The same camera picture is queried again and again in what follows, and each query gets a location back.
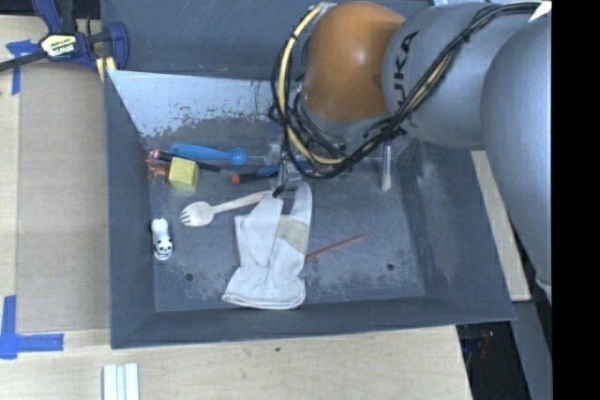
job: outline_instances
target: wooden table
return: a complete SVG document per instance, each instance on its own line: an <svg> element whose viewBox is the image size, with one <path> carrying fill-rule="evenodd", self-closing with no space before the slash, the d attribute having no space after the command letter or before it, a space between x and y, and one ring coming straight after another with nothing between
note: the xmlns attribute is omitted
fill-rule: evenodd
<svg viewBox="0 0 600 400"><path fill-rule="evenodd" d="M0 61L10 58L4 47L8 41L43 34L39 19L0 16ZM59 75L61 67L52 68ZM19 287L20 98L10 94L11 79L12 72L0 74L0 295L4 296L17 293ZM490 183L485 157L477 156L476 165L486 205L496 209L492 226L503 238L499 250L511 294L514 300L525 300L522 267L510 245L505 214L502 209L498 213L499 196L493 180ZM66 332L64 346L62 352L22 353L16 361L0 360L0 398L98 399L102 366L108 363L139 365L144 400L472 398L457 331L451 326L128 350L111 350L109 330L102 328Z"/></svg>

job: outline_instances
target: thin stick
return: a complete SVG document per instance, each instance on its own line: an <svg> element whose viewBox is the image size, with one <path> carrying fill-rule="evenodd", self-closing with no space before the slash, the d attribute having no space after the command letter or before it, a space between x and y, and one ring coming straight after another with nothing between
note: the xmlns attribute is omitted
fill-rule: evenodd
<svg viewBox="0 0 600 400"><path fill-rule="evenodd" d="M321 250L317 250L316 252L312 252L305 257L304 261L312 259L313 257L316 257L318 255L324 254L325 252L329 252L329 250L333 250L334 248L338 248L339 246L343 246L345 244L349 244L350 242L354 242L355 240L367 237L367 235L368 233L361 233L360 235L356 235L355 237L352 237L348 240L344 240L342 242L338 242L337 244L329 245L326 248L322 248Z"/></svg>

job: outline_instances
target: blue clamp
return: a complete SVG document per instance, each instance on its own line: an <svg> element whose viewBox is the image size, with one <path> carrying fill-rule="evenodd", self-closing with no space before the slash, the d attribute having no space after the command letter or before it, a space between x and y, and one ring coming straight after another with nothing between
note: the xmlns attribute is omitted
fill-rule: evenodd
<svg viewBox="0 0 600 400"><path fill-rule="evenodd" d="M39 52L41 50L38 44L31 40L9 42L7 44L7 49L15 58L28 53ZM12 71L12 94L16 96L19 92L21 92L21 67L16 66Z"/></svg>
<svg viewBox="0 0 600 400"><path fill-rule="evenodd" d="M113 22L98 33L85 35L77 31L77 23L72 17L73 0L31 0L36 15L48 27L48 34L37 43L34 52L23 53L14 59L0 62L0 72L17 68L37 60L51 62L70 62L90 70L98 71L98 55L93 45L99 42L111 42L112 57L116 68L125 68L129 58L127 28L121 22Z"/></svg>
<svg viewBox="0 0 600 400"><path fill-rule="evenodd" d="M20 335L15 333L16 295L5 297L0 332L0 359L14 360L21 352L62 351L64 333L37 333Z"/></svg>

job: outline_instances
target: bin floor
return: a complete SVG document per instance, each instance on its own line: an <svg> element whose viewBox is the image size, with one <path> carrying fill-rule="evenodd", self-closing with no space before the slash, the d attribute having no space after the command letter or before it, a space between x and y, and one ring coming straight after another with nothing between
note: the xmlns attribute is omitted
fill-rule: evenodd
<svg viewBox="0 0 600 400"><path fill-rule="evenodd" d="M425 294L413 239L402 205L398 172L392 169L393 187L380 189L381 163L366 160L352 173L310 183L313 215L308 253L355 235L367 237L323 253L305 264L306 303L415 297ZM229 175L202 171L196 192L185 193L150 185L153 217L164 216L172 228L173 252L167 261L155 260L157 311L233 308L220 300L239 265L233 217L248 214L252 206L217 214L205 227L184 227L181 210L194 201L211 205L269 188L261 179L232 185ZM283 213L292 207L286 194Z"/></svg>

